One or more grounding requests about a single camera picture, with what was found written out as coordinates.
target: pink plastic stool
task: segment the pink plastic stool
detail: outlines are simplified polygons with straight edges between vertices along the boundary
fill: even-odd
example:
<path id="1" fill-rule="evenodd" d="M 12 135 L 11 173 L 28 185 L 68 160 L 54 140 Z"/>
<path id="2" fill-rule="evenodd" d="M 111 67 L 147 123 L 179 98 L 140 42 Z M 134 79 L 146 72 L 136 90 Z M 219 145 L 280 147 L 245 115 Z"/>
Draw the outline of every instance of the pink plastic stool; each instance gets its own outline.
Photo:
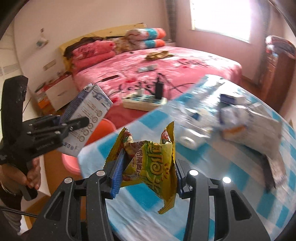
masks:
<path id="1" fill-rule="evenodd" d="M 94 141 L 97 141 L 97 140 L 101 139 L 102 137 L 112 133 L 113 131 L 116 131 L 115 125 L 110 120 L 102 119 L 85 145 L 89 145 L 89 144 L 93 143 Z M 75 175 L 81 175 L 80 167 L 79 167 L 78 160 L 76 157 L 62 154 L 62 161 L 63 161 L 65 168 L 69 172 L 71 172 Z"/>

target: brown wooden dresser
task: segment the brown wooden dresser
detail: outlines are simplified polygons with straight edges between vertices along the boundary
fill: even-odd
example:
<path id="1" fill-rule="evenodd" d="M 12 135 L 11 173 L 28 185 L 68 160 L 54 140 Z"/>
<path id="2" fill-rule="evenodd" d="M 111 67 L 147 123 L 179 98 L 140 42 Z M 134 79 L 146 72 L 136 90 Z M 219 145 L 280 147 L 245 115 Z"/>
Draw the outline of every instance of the brown wooden dresser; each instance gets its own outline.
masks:
<path id="1" fill-rule="evenodd" d="M 276 112 L 279 112 L 291 85 L 295 60 L 284 53 L 279 55 L 268 54 L 267 60 L 259 98 Z"/>

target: power strip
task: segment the power strip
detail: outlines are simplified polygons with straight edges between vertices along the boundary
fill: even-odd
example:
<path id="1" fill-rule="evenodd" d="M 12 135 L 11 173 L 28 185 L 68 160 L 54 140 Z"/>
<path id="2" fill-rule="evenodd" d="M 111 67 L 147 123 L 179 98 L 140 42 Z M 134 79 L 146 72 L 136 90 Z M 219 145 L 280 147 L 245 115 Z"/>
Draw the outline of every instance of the power strip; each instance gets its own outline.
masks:
<path id="1" fill-rule="evenodd" d="M 128 109 L 151 111 L 167 103 L 167 99 L 162 97 L 155 99 L 154 95 L 138 95 L 132 93 L 122 99 L 123 107 Z"/>

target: checkered tablecloth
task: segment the checkered tablecloth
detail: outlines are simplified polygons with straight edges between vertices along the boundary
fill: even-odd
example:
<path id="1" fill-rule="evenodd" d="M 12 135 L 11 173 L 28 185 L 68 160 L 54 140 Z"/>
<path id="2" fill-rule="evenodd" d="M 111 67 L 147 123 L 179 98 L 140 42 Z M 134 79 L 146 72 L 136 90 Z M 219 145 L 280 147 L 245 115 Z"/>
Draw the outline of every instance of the checkered tablecloth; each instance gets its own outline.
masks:
<path id="1" fill-rule="evenodd" d="M 229 81 L 218 89 L 223 90 L 243 93 L 253 103 L 260 101 Z M 171 107 L 178 100 L 180 98 L 130 123 L 127 128 L 134 140 L 159 142 L 161 132 L 174 120 Z M 210 141 L 197 151 L 176 143 L 176 157 L 188 160 L 207 177 L 221 179 L 229 176 L 257 212 L 271 240 L 274 240 L 296 209 L 296 137 L 291 126 L 275 111 L 265 104 L 264 108 L 271 117 L 283 122 L 280 153 L 287 171 L 287 181 L 270 193 L 264 190 L 260 155 L 245 146 L 221 139 L 219 133 L 214 133 Z M 83 177 L 89 177 L 103 168 L 119 132 L 82 149 L 78 160 Z M 107 200 L 110 223 L 121 240 L 183 240 L 189 199 L 182 200 L 177 196 L 175 207 L 160 215 L 157 211 L 162 207 L 163 201 L 145 184 L 121 188 L 115 199 Z M 210 240 L 214 239 L 213 209 L 214 202 L 210 198 Z"/>

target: yellow snack wrapper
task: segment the yellow snack wrapper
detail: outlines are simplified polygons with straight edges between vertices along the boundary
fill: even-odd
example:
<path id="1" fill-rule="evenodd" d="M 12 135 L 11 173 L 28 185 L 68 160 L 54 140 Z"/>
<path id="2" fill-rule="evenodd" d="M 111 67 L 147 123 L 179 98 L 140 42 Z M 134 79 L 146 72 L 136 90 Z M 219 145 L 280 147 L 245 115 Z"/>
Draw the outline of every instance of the yellow snack wrapper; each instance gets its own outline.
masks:
<path id="1" fill-rule="evenodd" d="M 132 159 L 123 172 L 121 187 L 144 182 L 164 201 L 164 207 L 158 211 L 159 214 L 173 208 L 177 192 L 174 122 L 163 131 L 160 143 L 133 142 L 131 134 L 123 128 L 106 162 L 115 160 L 122 148 L 126 149 Z"/>

